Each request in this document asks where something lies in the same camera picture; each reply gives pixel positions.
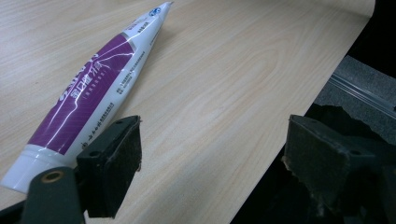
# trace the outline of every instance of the wooden table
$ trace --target wooden table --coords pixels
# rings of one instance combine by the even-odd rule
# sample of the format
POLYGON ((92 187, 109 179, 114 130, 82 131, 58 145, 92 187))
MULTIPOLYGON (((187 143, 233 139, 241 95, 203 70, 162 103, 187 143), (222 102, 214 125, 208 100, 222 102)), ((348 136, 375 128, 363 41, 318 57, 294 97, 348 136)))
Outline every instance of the wooden table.
MULTIPOLYGON (((1 177, 79 68, 161 3, 1 1, 1 177)), ((87 222, 230 222, 374 3, 176 0, 115 117, 141 116, 142 170, 115 220, 87 222)), ((0 188, 0 209, 24 197, 0 188)))

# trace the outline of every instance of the wood grain surface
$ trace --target wood grain surface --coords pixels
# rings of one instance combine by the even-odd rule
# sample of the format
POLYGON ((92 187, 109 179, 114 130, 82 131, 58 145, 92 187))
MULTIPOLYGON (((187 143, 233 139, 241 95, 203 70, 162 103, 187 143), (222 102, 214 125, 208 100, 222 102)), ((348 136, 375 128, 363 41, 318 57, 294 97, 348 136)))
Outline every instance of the wood grain surface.
MULTIPOLYGON (((370 19, 374 0, 176 0, 115 119, 142 169, 116 218, 229 223, 370 19)), ((0 177, 79 68, 158 0, 0 1, 0 177)), ((0 188, 0 209, 24 199, 0 188)))

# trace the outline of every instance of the tube cap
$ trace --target tube cap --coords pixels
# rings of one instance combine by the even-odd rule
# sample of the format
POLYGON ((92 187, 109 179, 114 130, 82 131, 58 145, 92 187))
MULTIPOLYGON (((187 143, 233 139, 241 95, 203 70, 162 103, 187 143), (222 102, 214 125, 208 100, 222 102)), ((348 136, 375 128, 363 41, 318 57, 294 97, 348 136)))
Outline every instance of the tube cap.
POLYGON ((59 165, 42 161, 38 158, 21 154, 11 168, 9 168, 0 184, 8 189, 26 194, 30 182, 36 175, 58 166, 59 165))

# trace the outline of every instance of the gray floor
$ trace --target gray floor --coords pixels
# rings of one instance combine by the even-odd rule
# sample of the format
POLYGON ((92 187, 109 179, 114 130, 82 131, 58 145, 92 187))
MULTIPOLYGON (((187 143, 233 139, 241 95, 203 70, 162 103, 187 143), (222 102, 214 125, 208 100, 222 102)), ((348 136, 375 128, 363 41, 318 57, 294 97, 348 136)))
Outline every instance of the gray floor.
POLYGON ((338 105, 396 145, 396 79, 346 56, 318 95, 318 105, 338 105), (335 78, 346 83, 340 87, 335 78))

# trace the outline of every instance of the toothpaste tube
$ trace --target toothpaste tube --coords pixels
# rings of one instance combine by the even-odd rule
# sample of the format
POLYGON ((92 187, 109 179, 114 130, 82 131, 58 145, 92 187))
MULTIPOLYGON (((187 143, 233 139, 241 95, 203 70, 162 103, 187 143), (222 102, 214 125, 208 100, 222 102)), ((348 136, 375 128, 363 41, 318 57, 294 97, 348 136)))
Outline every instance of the toothpaste tube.
POLYGON ((91 57, 41 122, 2 186, 27 193, 36 175, 76 166, 77 155, 104 130, 134 85, 171 4, 140 16, 91 57))

